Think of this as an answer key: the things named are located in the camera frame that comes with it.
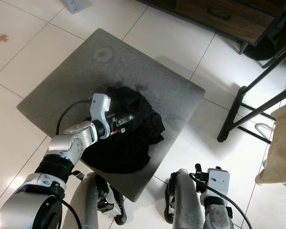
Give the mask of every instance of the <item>gray mat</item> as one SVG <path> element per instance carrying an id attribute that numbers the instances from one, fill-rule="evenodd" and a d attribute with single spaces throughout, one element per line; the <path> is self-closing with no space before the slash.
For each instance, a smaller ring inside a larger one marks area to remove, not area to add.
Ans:
<path id="1" fill-rule="evenodd" d="M 53 137 L 60 115 L 70 104 L 104 92 L 108 86 L 128 86 L 139 91 L 161 115 L 166 129 L 164 140 L 150 147 L 151 160 L 144 169 L 131 174 L 108 174 L 92 168 L 134 202 L 192 116 L 204 95 L 203 89 L 98 29 L 17 108 Z M 61 129 L 88 116 L 89 107 L 80 104 L 66 114 Z"/>

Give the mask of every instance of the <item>drawer handle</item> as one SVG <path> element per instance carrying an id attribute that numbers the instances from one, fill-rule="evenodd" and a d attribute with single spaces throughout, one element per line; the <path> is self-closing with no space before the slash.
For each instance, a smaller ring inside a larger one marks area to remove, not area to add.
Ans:
<path id="1" fill-rule="evenodd" d="M 212 14 L 213 16 L 216 16 L 218 18 L 221 18 L 221 19 L 224 19 L 226 21 L 229 21 L 231 19 L 231 16 L 222 16 L 222 15 L 219 15 L 218 12 L 216 11 L 213 11 L 214 8 L 213 7 L 209 7 L 206 11 L 209 13 L 209 14 Z"/>

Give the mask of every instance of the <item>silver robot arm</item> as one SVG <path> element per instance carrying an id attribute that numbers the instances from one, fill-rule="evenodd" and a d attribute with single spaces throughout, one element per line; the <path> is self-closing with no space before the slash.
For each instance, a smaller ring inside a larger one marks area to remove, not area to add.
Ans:
<path id="1" fill-rule="evenodd" d="M 84 121 L 55 136 L 36 171 L 6 201 L 0 210 L 0 229 L 56 229 L 61 217 L 61 199 L 66 182 L 83 151 L 98 138 L 110 136 L 105 118 L 110 98 L 94 94 L 92 121 Z"/>

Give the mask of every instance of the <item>black metal frame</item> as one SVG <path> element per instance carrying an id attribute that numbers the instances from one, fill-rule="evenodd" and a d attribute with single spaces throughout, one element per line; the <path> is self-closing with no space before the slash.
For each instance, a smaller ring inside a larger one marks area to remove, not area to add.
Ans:
<path id="1" fill-rule="evenodd" d="M 245 96 L 245 94 L 251 90 L 256 84 L 258 84 L 265 76 L 267 76 L 273 69 L 275 69 L 275 67 L 277 67 L 283 60 L 286 59 L 286 51 L 272 64 L 270 65 L 264 72 L 262 72 L 252 83 L 250 83 L 248 86 L 243 86 L 239 89 L 236 98 L 234 99 L 234 102 L 232 104 L 232 107 L 229 111 L 229 114 L 224 122 L 224 125 L 217 137 L 217 140 L 219 142 L 224 142 L 227 138 L 228 135 L 230 133 L 231 130 L 238 128 L 240 130 L 243 130 L 267 143 L 271 143 L 268 139 L 261 137 L 255 133 L 253 133 L 250 130 L 247 130 L 243 127 L 241 127 L 240 125 L 248 120 L 250 120 L 251 118 L 261 114 L 265 117 L 271 118 L 273 120 L 275 120 L 275 118 L 273 118 L 272 116 L 264 113 L 265 110 L 267 110 L 268 108 L 272 107 L 273 105 L 279 103 L 280 101 L 282 101 L 283 99 L 286 98 L 286 89 L 281 92 L 280 94 L 278 94 L 277 96 L 273 97 L 272 99 L 270 99 L 269 101 L 267 101 L 266 103 L 264 103 L 263 105 L 261 105 L 260 107 L 258 107 L 257 109 L 254 109 L 253 107 L 250 107 L 244 103 L 242 103 L 243 98 Z M 238 120 L 237 122 L 234 123 L 234 119 L 237 115 L 238 109 L 240 106 L 246 107 L 250 110 L 252 110 L 252 112 L 250 112 L 249 114 L 247 114 L 246 116 L 244 116 L 243 118 L 241 118 L 240 120 Z"/>

